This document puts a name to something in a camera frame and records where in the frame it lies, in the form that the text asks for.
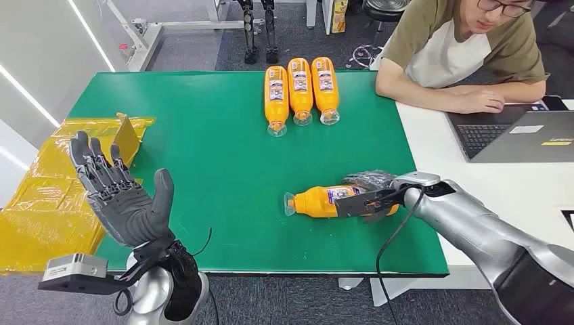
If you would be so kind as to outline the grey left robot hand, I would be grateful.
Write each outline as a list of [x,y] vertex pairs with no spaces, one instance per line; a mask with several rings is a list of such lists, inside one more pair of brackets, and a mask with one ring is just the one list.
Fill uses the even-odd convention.
[[87,202],[119,244],[136,248],[159,238],[175,239],[169,229],[174,184],[168,169],[155,172],[151,197],[132,177],[116,144],[110,147],[108,162],[99,139],[78,131],[70,139],[69,151]]

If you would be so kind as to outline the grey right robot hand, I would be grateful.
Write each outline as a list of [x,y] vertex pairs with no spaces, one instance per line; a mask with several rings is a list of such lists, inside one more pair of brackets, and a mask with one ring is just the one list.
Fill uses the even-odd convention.
[[406,185],[398,186],[397,176],[386,171],[373,170],[352,173],[341,181],[343,185],[357,188],[354,196],[334,201],[339,217],[362,217],[366,222],[375,222],[398,211],[403,203]]

